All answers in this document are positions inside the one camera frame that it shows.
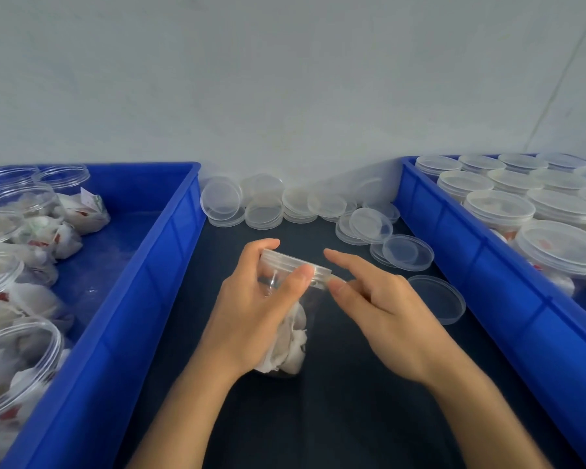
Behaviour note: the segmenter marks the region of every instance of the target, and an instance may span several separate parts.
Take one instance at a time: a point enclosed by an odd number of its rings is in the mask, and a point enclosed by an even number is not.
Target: wall
[[[586,156],[585,35],[586,0],[0,0],[0,164]]]

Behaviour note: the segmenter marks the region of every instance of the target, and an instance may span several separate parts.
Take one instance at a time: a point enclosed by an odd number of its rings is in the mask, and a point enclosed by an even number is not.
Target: black tabletop
[[[249,241],[281,240],[278,251],[351,275],[331,265],[324,248],[377,264],[368,246],[334,234],[335,224],[286,220],[257,231],[245,224],[219,229],[206,222],[137,401],[116,466],[123,467],[167,391],[187,363],[223,279]],[[395,233],[410,234],[400,220]],[[443,277],[435,264],[422,272]],[[447,331],[492,378],[555,467],[583,466],[474,315],[467,310]],[[440,468],[463,467],[438,405],[421,385],[387,371],[358,327],[328,295],[317,312],[300,375],[273,379],[252,372],[232,388],[211,435],[205,468]]]

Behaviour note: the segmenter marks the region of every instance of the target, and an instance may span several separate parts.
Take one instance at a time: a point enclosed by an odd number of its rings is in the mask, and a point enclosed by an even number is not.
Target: blue plastic bin
[[[586,310],[402,158],[395,205],[586,463]],[[586,293],[578,298],[586,308]]]
[[[110,467],[204,224],[198,163],[93,164],[110,224],[59,264],[72,354],[4,468]]]

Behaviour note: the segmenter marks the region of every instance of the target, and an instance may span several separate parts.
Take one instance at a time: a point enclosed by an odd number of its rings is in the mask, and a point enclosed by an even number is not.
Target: work surface
[[[123,467],[170,386],[197,345],[223,279],[249,241],[281,240],[278,251],[351,275],[331,265],[324,248],[371,257],[368,246],[337,239],[335,224],[286,220],[269,231],[245,224],[218,229],[206,222],[175,300],[133,417],[117,456]],[[400,220],[395,233],[410,234]],[[422,272],[442,277],[436,265]],[[504,355],[467,310],[446,327],[499,386],[556,468],[582,462],[557,431]],[[228,395],[215,425],[205,468],[440,468],[463,467],[453,435],[427,390],[387,371],[358,327],[326,296],[317,312],[302,373],[279,380],[249,373]]]

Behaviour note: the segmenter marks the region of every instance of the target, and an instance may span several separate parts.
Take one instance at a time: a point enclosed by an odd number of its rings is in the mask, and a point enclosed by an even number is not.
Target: paper tag
[[[106,207],[104,207],[104,202],[102,202],[102,198],[100,196],[96,196],[92,194],[85,188],[80,188],[80,202],[84,205],[93,209],[94,211],[100,212],[103,214],[106,212]]]

